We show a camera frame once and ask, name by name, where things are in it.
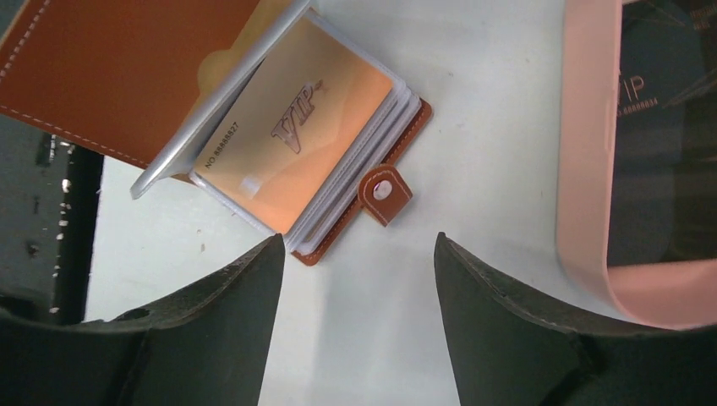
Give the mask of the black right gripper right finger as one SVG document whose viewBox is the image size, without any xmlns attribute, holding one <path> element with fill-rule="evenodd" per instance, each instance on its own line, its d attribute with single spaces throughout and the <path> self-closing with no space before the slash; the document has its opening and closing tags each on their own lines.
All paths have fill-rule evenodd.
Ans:
<svg viewBox="0 0 717 406">
<path fill-rule="evenodd" d="M 439 233 L 435 283 L 463 405 L 713 405 L 716 329 L 581 309 Z"/>
</svg>

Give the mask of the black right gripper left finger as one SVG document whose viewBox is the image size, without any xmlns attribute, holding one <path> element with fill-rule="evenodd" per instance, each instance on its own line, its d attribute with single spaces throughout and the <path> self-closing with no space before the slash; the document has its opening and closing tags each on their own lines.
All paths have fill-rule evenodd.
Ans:
<svg viewBox="0 0 717 406">
<path fill-rule="evenodd" d="M 256 405 L 285 263 L 280 235 L 112 321 L 1 314 L 4 405 Z"/>
</svg>

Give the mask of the pink oval plastic tray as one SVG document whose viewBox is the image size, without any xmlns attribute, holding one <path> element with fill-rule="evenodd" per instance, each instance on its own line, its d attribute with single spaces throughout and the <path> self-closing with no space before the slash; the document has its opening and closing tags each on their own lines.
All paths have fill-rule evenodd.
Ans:
<svg viewBox="0 0 717 406">
<path fill-rule="evenodd" d="M 621 56 L 620 1 L 568 1 L 556 248 L 567 275 L 647 326 L 716 321 L 716 263 L 607 264 Z"/>
</svg>

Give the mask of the gold VIP card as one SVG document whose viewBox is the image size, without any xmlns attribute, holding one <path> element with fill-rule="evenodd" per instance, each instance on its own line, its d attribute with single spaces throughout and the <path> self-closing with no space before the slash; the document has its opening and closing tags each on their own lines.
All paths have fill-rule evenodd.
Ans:
<svg viewBox="0 0 717 406">
<path fill-rule="evenodd" d="M 392 87 L 386 73 L 306 15 L 266 55 L 193 172 L 287 233 Z"/>
</svg>

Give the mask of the brown leather card holder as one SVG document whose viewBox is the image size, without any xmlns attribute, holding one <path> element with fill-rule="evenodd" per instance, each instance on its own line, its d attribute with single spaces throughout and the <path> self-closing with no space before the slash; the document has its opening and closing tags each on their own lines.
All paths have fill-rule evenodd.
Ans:
<svg viewBox="0 0 717 406">
<path fill-rule="evenodd" d="M 134 199 L 183 178 L 275 234 L 193 168 L 266 55 L 306 15 L 393 83 L 298 221 L 279 233 L 287 252 L 312 266 L 359 211 L 387 225 L 412 199 L 395 164 L 432 110 L 309 1 L 23 1 L 1 37 L 1 112 L 139 167 Z"/>
</svg>

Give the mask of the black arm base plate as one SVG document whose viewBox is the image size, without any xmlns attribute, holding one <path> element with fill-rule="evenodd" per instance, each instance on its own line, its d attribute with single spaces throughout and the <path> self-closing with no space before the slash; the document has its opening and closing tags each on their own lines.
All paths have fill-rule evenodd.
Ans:
<svg viewBox="0 0 717 406">
<path fill-rule="evenodd" d="M 1 119 L 1 306 L 31 321 L 85 317 L 104 157 Z"/>
</svg>

